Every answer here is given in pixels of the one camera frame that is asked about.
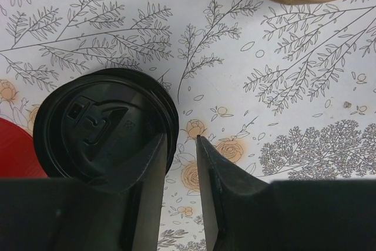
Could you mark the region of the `black plastic cup lids stack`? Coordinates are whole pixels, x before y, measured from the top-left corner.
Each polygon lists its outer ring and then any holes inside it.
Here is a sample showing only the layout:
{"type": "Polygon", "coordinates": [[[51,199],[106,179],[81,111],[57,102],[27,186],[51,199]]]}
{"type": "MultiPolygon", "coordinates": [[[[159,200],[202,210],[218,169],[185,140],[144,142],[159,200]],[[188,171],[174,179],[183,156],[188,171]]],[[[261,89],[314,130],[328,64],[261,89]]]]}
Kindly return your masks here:
{"type": "Polygon", "coordinates": [[[158,134],[167,136],[171,167],[179,135],[173,99],[153,77],[131,69],[101,69],[55,89],[40,105],[33,145],[50,177],[109,181],[130,169],[158,134]]]}

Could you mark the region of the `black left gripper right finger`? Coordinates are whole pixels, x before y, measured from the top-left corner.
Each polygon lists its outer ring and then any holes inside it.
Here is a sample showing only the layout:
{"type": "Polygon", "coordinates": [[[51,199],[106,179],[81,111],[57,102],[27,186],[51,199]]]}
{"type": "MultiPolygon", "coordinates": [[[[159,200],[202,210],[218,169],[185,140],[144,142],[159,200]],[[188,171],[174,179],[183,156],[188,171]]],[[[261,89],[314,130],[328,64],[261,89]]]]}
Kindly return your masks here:
{"type": "Polygon", "coordinates": [[[374,250],[373,180],[264,182],[196,140],[208,250],[374,250]]]}

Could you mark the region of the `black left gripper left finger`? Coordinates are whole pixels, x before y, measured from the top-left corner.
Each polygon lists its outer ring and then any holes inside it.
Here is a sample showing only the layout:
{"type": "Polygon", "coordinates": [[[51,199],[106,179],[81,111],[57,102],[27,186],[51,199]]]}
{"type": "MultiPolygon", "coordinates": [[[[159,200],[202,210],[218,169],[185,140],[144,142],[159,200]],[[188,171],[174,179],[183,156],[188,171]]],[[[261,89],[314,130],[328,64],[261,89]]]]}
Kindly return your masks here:
{"type": "Polygon", "coordinates": [[[156,250],[167,137],[156,135],[102,186],[1,180],[2,250],[156,250]]]}

